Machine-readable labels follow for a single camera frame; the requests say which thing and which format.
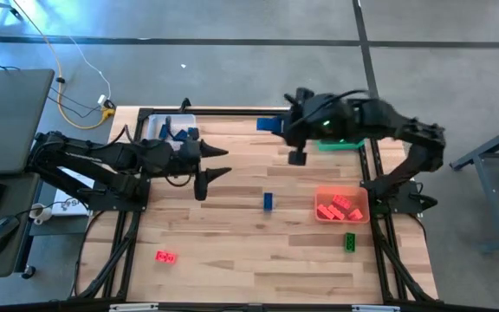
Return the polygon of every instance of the gray floor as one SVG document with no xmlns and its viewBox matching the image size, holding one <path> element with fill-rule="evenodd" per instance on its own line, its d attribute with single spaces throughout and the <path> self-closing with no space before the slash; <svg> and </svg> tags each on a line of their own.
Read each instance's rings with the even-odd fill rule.
<svg viewBox="0 0 499 312">
<path fill-rule="evenodd" d="M 24 8 L 49 35 L 136 38 L 358 39 L 351 0 L 58 0 Z M 499 0 L 361 0 L 370 40 L 499 42 Z M 33 35 L 27 23 L 0 16 L 0 35 Z M 67 95 L 95 104 L 105 83 L 73 45 L 56 45 Z M 112 83 L 118 105 L 276 106 L 298 86 L 341 92 L 366 88 L 358 47 L 83 45 L 88 60 Z M 381 96 L 402 114 L 447 128 L 446 162 L 499 132 L 499 49 L 371 50 Z M 44 44 L 0 43 L 0 63 L 56 68 Z M 78 120 L 89 125 L 98 116 Z M 91 131 L 64 122 L 48 102 L 40 131 L 58 129 L 107 140 L 110 121 Z M 483 255 L 495 238 L 488 206 L 472 167 L 421 174 L 424 193 L 439 205 L 425 213 L 440 298 L 499 308 L 499 252 Z M 80 237 L 38 237 L 28 281 L 0 279 L 0 304 L 67 296 Z"/>
</svg>

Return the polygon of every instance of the wooden table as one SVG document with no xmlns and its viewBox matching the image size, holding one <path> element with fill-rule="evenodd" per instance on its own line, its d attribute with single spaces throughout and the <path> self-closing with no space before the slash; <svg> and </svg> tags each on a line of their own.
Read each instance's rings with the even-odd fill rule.
<svg viewBox="0 0 499 312">
<path fill-rule="evenodd" d="M 133 132 L 138 110 L 119 107 L 110 138 L 125 124 Z M 281 138 L 257 132 L 256 117 L 197 116 L 197 123 L 202 139 L 230 151 L 204 159 L 204 167 L 233 170 L 211 183 L 204 202 L 193 198 L 191 184 L 176 188 L 153 180 L 129 302 L 381 303 L 370 225 L 320 224 L 312 211 L 316 186 L 362 180 L 356 152 L 319 152 L 309 143 L 307 165 L 289 166 L 289 148 Z M 382 140 L 379 148 L 386 172 L 405 157 L 401 142 Z M 371 164 L 368 146 L 367 151 Z M 274 194 L 271 214 L 263 213 L 264 192 Z M 116 218 L 116 212 L 106 212 L 90 231 L 80 289 L 108 259 Z M 406 215 L 395 215 L 394 225 L 403 263 L 426 293 L 437 297 L 421 228 Z M 344 251 L 346 232 L 357 234 L 353 254 Z M 156 262 L 157 250 L 178 254 L 177 262 Z M 387 266 L 396 294 L 393 269 Z"/>
</svg>

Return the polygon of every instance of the black mouse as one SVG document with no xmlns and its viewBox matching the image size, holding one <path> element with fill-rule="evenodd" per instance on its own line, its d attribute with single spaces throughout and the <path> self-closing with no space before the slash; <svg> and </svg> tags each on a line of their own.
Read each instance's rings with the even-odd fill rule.
<svg viewBox="0 0 499 312">
<path fill-rule="evenodd" d="M 5 249 L 20 224 L 21 222 L 15 216 L 0 219 L 0 253 Z"/>
</svg>

